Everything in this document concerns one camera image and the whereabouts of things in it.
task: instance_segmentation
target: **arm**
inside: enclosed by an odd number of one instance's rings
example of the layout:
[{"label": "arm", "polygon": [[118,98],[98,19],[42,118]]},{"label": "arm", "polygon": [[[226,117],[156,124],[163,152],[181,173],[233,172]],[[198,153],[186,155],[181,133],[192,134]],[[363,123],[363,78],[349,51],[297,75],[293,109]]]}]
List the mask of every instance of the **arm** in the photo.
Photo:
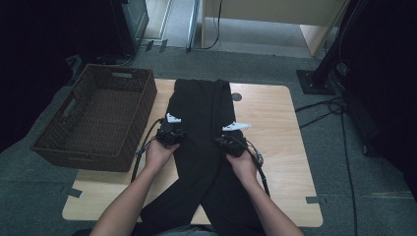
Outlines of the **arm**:
[{"label": "arm", "polygon": [[144,169],[107,207],[90,235],[131,235],[154,177],[178,147],[164,148],[158,141],[150,142]]},{"label": "arm", "polygon": [[249,194],[267,235],[303,235],[295,223],[270,199],[257,180],[256,166],[247,151],[240,157],[227,154],[233,171]]}]

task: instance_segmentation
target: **floor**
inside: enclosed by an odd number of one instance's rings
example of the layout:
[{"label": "floor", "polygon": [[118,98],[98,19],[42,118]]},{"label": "floor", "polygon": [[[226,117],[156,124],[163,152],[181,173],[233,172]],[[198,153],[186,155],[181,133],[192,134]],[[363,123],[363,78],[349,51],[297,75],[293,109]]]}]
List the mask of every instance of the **floor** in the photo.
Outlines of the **floor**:
[{"label": "floor", "polygon": [[[147,0],[149,26],[145,33],[145,41],[154,40],[157,44],[167,39],[167,46],[185,48],[193,4],[194,0]],[[193,50],[202,48],[201,12],[202,6],[200,6]],[[205,47],[208,47],[214,43],[217,35],[217,18],[206,18],[205,21]],[[316,58],[322,59],[326,55],[327,49],[334,41],[335,33],[336,29],[332,31]],[[300,27],[280,23],[220,19],[219,42],[211,50],[313,58]]]}]

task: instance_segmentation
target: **forearm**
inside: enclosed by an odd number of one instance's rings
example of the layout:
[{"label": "forearm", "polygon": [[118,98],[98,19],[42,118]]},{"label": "forearm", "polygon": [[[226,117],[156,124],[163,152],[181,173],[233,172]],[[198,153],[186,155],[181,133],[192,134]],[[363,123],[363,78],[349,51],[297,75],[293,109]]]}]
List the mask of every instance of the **forearm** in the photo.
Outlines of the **forearm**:
[{"label": "forearm", "polygon": [[272,201],[255,181],[243,183],[267,235],[303,235],[295,223]]},{"label": "forearm", "polygon": [[154,176],[154,171],[144,169],[107,207],[90,235],[131,235]]}]

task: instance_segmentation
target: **gray carpet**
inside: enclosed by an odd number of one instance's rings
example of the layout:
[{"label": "gray carpet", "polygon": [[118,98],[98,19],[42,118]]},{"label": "gray carpet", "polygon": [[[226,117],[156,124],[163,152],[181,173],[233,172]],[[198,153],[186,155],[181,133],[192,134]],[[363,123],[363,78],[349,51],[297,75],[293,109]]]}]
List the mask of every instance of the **gray carpet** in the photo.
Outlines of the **gray carpet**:
[{"label": "gray carpet", "polygon": [[[142,49],[126,66],[151,68],[161,79],[224,79],[232,83],[289,87],[294,106],[328,100],[328,95],[303,94],[295,70],[315,70],[320,61],[228,52],[166,48]],[[67,221],[62,209],[77,170],[55,167],[30,151],[30,145],[70,90],[59,90],[30,133],[0,153],[0,235],[72,235],[93,222]],[[328,112],[315,107],[297,114],[304,124]],[[401,173],[385,159],[362,154],[360,137],[349,114],[344,115],[349,163],[356,196],[359,235],[416,235],[417,205]],[[352,196],[343,150],[339,115],[301,130],[324,224],[303,228],[306,235],[354,235]]]}]

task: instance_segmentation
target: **person's left hand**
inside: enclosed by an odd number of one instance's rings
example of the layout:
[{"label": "person's left hand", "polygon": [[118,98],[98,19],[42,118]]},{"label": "person's left hand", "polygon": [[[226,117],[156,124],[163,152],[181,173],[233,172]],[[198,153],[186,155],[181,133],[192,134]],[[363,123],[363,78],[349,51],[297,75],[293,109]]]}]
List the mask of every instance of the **person's left hand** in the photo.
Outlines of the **person's left hand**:
[{"label": "person's left hand", "polygon": [[145,168],[151,170],[153,173],[159,172],[159,170],[166,164],[174,150],[179,147],[180,145],[177,144],[165,148],[159,141],[151,141],[147,147],[147,162],[145,164]]}]

